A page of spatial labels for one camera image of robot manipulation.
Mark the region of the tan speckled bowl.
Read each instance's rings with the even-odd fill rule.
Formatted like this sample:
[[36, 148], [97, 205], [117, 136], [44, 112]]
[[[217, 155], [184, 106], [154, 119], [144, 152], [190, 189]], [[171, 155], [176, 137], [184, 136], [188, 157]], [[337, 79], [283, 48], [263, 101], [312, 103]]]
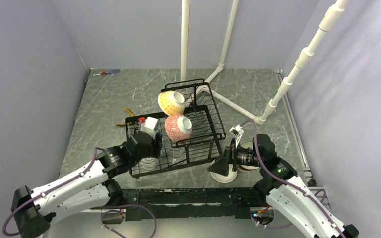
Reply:
[[238, 172], [229, 170], [229, 173], [227, 176], [220, 175], [214, 172], [210, 172], [210, 174], [213, 177], [213, 179], [219, 183], [231, 183], [236, 179]]

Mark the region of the pink patterned bowl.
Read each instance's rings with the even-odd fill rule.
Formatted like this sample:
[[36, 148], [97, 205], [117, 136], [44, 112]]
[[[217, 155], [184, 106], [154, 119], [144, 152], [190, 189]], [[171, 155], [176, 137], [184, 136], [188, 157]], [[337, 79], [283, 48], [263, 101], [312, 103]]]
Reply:
[[184, 115], [168, 116], [164, 127], [167, 136], [172, 142], [190, 139], [193, 132], [191, 120]]

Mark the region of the yellow patterned bowl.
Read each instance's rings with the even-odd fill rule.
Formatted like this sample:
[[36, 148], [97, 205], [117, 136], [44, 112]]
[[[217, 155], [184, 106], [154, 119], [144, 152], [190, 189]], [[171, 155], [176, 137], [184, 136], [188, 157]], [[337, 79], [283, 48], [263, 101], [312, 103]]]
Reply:
[[168, 116], [181, 115], [185, 109], [185, 98], [177, 91], [165, 91], [158, 95], [158, 105]]

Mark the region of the blue white patterned bowl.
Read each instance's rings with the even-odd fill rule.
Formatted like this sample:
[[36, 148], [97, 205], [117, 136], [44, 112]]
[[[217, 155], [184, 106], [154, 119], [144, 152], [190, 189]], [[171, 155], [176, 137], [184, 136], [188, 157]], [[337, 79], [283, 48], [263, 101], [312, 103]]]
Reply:
[[156, 135], [155, 135], [155, 144], [157, 146], [157, 148], [162, 148], [162, 140], [163, 140], [163, 131], [158, 129], [156, 131]]

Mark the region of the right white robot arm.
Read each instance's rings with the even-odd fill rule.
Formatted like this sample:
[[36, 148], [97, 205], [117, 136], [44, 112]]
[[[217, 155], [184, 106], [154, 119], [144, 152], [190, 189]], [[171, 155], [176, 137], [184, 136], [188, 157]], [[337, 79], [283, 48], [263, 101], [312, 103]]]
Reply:
[[307, 238], [357, 238], [358, 229], [344, 224], [307, 188], [296, 170], [276, 153], [266, 134], [253, 138], [252, 148], [232, 139], [224, 152], [208, 167], [219, 176], [228, 176], [238, 165], [260, 168], [262, 179], [253, 186], [254, 201], [282, 213]]

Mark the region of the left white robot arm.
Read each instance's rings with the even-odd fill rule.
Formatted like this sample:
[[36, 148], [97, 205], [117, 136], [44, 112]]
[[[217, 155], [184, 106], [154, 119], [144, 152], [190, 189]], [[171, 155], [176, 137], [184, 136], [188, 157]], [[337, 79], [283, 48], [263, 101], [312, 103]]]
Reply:
[[124, 193], [114, 178], [144, 158], [158, 158], [162, 132], [136, 132], [121, 145], [96, 147], [90, 162], [47, 185], [22, 186], [13, 196], [11, 214], [4, 222], [5, 236], [36, 238], [65, 217], [95, 207], [125, 205]]

